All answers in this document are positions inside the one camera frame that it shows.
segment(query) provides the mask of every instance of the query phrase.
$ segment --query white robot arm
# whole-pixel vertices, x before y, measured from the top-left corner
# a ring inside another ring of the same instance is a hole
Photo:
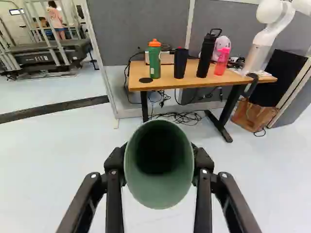
[[[300,11],[311,16],[311,0],[263,0],[258,6],[256,17],[261,23],[266,23],[264,30],[259,32],[246,58],[242,73],[261,70],[268,52],[277,35],[290,24],[295,12]]]

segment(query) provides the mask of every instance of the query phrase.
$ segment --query person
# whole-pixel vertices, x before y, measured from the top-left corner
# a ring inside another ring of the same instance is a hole
[[[63,18],[59,10],[57,10],[57,5],[54,1],[48,2],[49,6],[47,11],[52,21],[52,26],[55,28],[57,36],[61,40],[65,40],[65,29],[63,28]]]

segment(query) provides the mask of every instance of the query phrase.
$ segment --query denim shorts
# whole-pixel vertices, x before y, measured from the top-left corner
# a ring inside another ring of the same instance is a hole
[[[65,28],[55,28],[55,31],[57,31],[57,32],[61,32],[61,31],[64,31],[65,30]]]

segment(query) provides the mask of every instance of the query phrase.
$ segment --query black floor stripe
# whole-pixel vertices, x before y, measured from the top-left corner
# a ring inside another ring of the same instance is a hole
[[[61,112],[74,108],[82,108],[102,103],[109,103],[108,96],[97,96],[81,100],[66,101],[62,103],[47,104],[40,107],[28,108],[11,113],[0,115],[0,124],[21,120],[29,117],[36,117],[44,114]]]

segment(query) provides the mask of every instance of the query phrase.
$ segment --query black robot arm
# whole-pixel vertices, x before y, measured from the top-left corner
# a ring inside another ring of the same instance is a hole
[[[126,144],[115,148],[104,163],[105,174],[86,175],[56,233],[87,233],[98,203],[106,198],[106,233],[124,233],[121,187],[125,186],[123,158]],[[211,194],[221,204],[231,233],[261,233],[232,175],[213,174],[214,162],[203,148],[192,145],[195,156],[193,185],[197,187],[194,233],[212,233]]]

